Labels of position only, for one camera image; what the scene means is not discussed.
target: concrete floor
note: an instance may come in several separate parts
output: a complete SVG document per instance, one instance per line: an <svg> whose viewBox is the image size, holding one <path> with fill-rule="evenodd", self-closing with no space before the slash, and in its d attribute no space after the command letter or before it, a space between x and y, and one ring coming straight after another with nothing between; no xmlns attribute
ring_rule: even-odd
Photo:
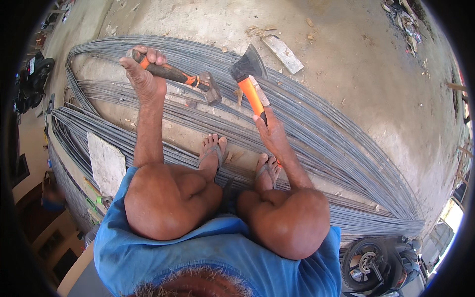
<svg viewBox="0 0 475 297"><path fill-rule="evenodd" d="M305 18L313 21L316 33ZM427 221L423 234L427 234L449 198L458 165L456 148L468 140L468 129L461 100L454 100L445 85L457 73L448 41L430 16L426 23L431 32L419 23L427 38L418 45L414 58L405 52L401 31L379 1L78 0L67 22L56 25L48 38L44 55L53 57L57 66L46 88L47 98L56 93L56 106L62 104L66 84L62 65L73 45L113 34L168 34L226 46L238 54L252 42L266 66L279 70L284 67L259 37L245 33L251 25L275 25L273 34L305 66L294 76L285 68L283 73L342 110L388 154L416 193L420 216ZM308 33L314 35L313 40L307 39ZM421 75L426 58L430 78ZM76 58L73 69L79 79L127 81L120 66L92 58ZM136 111L96 106L104 118L133 130L124 119L136 121ZM164 124L163 135L195 152L202 137L170 123ZM72 176L81 181L81 172L55 139L52 143ZM239 165L254 169L258 153L249 153ZM313 181L319 189L338 190L316 178Z"/></svg>

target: motorcycle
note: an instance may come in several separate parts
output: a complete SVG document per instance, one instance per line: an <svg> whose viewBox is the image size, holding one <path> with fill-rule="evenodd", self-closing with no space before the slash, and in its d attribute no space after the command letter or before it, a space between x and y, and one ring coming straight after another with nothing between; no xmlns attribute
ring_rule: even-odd
<svg viewBox="0 0 475 297"><path fill-rule="evenodd" d="M54 59L45 59L43 54L38 52L28 61L25 69L17 74L13 98L15 112L24 114L30 107L35 108L40 104L44 95L43 87L54 65Z"/></svg>
<svg viewBox="0 0 475 297"><path fill-rule="evenodd" d="M410 281L419 275L427 279L416 254L419 248L418 240L405 237L396 243L385 244L375 238L355 242L342 260L342 280L351 290L344 295L374 297L396 292L403 296L401 289Z"/></svg>

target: sandal strap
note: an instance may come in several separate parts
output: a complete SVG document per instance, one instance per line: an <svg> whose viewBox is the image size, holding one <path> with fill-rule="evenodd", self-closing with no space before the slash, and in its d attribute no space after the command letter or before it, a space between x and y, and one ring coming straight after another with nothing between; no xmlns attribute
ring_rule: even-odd
<svg viewBox="0 0 475 297"><path fill-rule="evenodd" d="M217 155L218 155L218 169L221 168L221 165L223 164L223 156L221 155L221 148L219 147L219 145L214 145L212 147L210 147L206 152L205 152L205 155L203 157L201 157L198 161L198 168L200 167L200 164L201 162L206 158L208 157L212 152L216 151Z"/></svg>
<svg viewBox="0 0 475 297"><path fill-rule="evenodd" d="M269 163L267 163L267 162L264 164L264 166L261 167L261 169L259 169L259 170L257 171L257 173L256 173L256 180L259 178L259 176L262 175L262 173L263 173L264 171L267 171L267 173L269 173L270 179L272 180L272 189L275 190L275 189L276 189L276 183L277 183L277 181L276 181L276 179L274 178L274 174L272 173L272 170L271 170L271 168L270 168L270 166L269 166Z"/></svg>

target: brake disc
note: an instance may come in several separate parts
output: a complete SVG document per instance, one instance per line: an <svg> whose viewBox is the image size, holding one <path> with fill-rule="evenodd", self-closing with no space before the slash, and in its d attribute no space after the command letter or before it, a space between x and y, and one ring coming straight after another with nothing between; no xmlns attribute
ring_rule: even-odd
<svg viewBox="0 0 475 297"><path fill-rule="evenodd" d="M376 254L374 252L367 252L365 253L360 259L360 271L364 274L368 274L371 272L370 270L370 260L374 258Z"/></svg>

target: hammer head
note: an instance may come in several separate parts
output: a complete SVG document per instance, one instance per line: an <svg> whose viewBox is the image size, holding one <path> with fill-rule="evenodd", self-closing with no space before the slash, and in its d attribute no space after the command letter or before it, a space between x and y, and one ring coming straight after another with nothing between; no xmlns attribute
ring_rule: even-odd
<svg viewBox="0 0 475 297"><path fill-rule="evenodd" d="M200 85L206 85L208 86L208 90L206 90L205 87L200 87ZM213 76L211 73L208 71L201 72L199 74L199 85L198 88L201 89L201 92L205 96L206 102L208 103L209 106L217 105L221 103L221 100L223 98L221 97L221 94L219 93L219 87L216 81L214 80Z"/></svg>
<svg viewBox="0 0 475 297"><path fill-rule="evenodd" d="M238 82L249 75L267 80L266 67L252 43L249 44L241 59L229 67L229 73L233 80Z"/></svg>

